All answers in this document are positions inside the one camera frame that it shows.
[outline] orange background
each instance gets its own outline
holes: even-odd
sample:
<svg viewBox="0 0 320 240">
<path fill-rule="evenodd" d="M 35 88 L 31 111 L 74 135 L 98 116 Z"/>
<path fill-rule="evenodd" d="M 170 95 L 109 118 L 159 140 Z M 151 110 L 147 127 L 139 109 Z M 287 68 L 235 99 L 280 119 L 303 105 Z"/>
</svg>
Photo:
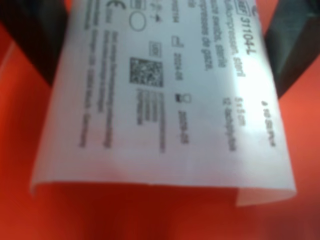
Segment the orange background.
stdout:
<svg viewBox="0 0 320 240">
<path fill-rule="evenodd" d="M 257 0 L 263 29 L 276 0 Z M 320 239 L 320 57 L 279 101 L 297 197 L 235 207 L 235 189 L 29 181 L 50 89 L 0 28 L 1 240 Z"/>
</svg>

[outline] qr code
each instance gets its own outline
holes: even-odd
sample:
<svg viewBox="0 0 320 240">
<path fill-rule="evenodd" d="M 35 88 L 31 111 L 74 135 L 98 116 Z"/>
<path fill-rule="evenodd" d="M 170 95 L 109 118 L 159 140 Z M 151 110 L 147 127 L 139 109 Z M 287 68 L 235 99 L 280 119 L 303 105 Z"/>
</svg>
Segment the qr code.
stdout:
<svg viewBox="0 0 320 240">
<path fill-rule="evenodd" d="M 161 62 L 134 57 L 130 59 L 130 83 L 132 84 L 163 87 L 163 74 Z"/>
</svg>

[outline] white packaging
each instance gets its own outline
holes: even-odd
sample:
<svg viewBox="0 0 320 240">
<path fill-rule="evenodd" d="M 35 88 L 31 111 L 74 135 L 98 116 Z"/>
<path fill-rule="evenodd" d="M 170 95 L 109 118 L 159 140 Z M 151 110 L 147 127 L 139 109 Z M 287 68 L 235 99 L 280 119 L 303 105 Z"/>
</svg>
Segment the white packaging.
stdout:
<svg viewBox="0 0 320 240">
<path fill-rule="evenodd" d="M 31 185 L 295 192 L 253 0 L 75 0 Z"/>
</svg>

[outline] red-orange surface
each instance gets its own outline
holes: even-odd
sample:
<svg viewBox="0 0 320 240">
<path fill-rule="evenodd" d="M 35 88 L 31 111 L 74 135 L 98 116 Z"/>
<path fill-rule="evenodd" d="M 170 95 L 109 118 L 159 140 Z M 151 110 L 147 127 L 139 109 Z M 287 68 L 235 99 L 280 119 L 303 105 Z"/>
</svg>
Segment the red-orange surface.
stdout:
<svg viewBox="0 0 320 240">
<path fill-rule="evenodd" d="M 276 1 L 257 2 L 266 29 Z M 0 71 L 0 240 L 320 239 L 320 57 L 280 100 L 297 197 L 236 208 L 234 189 L 59 184 L 32 197 L 50 89 L 11 50 Z"/>
</svg>

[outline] black plastic part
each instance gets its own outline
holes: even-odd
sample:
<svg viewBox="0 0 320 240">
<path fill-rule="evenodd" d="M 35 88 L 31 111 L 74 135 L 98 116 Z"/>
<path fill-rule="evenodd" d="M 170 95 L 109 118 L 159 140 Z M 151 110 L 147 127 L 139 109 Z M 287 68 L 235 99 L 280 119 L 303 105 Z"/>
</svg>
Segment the black plastic part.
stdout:
<svg viewBox="0 0 320 240">
<path fill-rule="evenodd" d="M 320 0 L 279 0 L 265 43 L 280 98 L 320 53 Z"/>
<path fill-rule="evenodd" d="M 55 77 L 67 20 L 63 0 L 0 0 L 0 21 L 49 85 Z"/>
</svg>

